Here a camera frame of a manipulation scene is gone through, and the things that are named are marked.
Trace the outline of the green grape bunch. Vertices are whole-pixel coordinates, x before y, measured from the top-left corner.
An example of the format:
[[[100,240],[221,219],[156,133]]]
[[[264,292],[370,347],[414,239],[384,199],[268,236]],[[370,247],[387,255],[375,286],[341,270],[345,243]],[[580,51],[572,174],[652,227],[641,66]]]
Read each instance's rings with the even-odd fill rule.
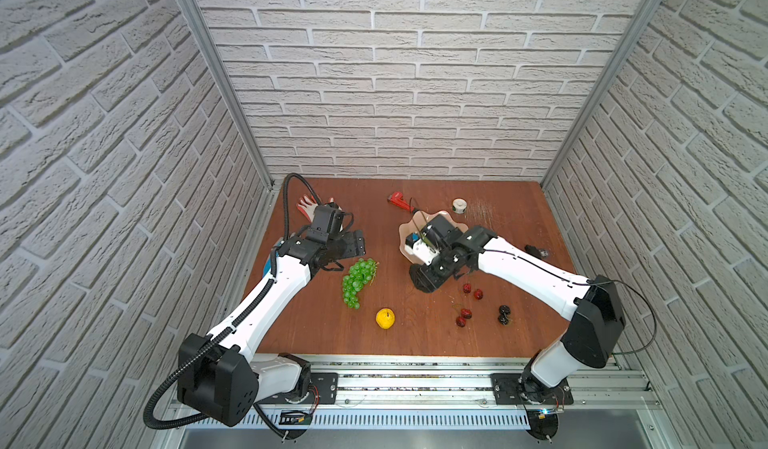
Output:
[[[359,296],[376,277],[379,264],[373,259],[360,259],[349,269],[342,279],[343,301],[350,309],[359,309]]]

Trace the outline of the yellow fake pear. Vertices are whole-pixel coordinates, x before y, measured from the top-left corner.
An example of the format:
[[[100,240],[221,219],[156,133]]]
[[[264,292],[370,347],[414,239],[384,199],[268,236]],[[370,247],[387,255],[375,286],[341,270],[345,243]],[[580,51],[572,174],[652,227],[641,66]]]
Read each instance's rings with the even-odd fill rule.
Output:
[[[375,316],[375,321],[379,328],[388,330],[393,327],[396,322],[395,313],[389,308],[380,309]]]

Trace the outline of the black cherry pair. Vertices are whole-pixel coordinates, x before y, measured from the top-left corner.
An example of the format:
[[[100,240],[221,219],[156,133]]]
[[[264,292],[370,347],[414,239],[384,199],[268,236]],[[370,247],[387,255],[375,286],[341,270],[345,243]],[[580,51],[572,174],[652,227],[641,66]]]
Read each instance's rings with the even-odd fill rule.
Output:
[[[499,308],[498,322],[504,326],[510,323],[511,309],[507,305],[501,305]]]

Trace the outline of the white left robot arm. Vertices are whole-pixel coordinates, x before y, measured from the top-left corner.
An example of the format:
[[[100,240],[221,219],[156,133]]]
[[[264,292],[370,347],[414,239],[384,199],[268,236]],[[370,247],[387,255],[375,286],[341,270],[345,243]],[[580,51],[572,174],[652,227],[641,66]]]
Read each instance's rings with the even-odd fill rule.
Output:
[[[178,352],[177,399],[229,427],[251,407],[274,396],[303,401],[311,392],[311,365],[280,353],[257,356],[265,335],[287,304],[328,264],[365,254],[363,233],[325,244],[293,237],[273,251],[270,270],[230,315],[203,335],[191,334]]]

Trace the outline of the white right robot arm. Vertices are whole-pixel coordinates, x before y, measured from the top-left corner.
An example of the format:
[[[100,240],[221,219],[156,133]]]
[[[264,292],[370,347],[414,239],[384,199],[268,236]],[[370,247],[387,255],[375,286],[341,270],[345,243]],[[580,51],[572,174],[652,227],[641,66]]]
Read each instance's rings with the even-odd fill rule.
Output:
[[[481,271],[536,297],[569,322],[520,376],[518,387],[530,401],[539,401],[580,369],[605,367],[626,325],[614,281],[558,269],[482,226],[463,231],[431,222],[405,237],[402,253],[412,262],[409,274],[422,292],[436,291],[464,269]]]

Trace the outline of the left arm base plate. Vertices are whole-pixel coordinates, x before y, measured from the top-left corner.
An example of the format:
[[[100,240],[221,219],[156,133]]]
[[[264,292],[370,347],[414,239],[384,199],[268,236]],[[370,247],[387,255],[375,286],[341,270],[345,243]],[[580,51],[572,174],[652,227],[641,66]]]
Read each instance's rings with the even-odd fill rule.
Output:
[[[314,372],[299,376],[296,386],[284,393],[269,396],[259,404],[333,405],[338,392],[339,374],[335,372]]]

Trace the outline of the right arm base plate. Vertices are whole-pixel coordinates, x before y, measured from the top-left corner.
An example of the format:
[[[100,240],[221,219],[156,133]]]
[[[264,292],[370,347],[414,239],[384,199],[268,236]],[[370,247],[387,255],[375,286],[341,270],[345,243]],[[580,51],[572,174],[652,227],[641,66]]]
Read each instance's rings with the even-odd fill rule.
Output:
[[[493,373],[490,379],[497,405],[567,406],[574,403],[567,378],[553,387],[521,373]]]

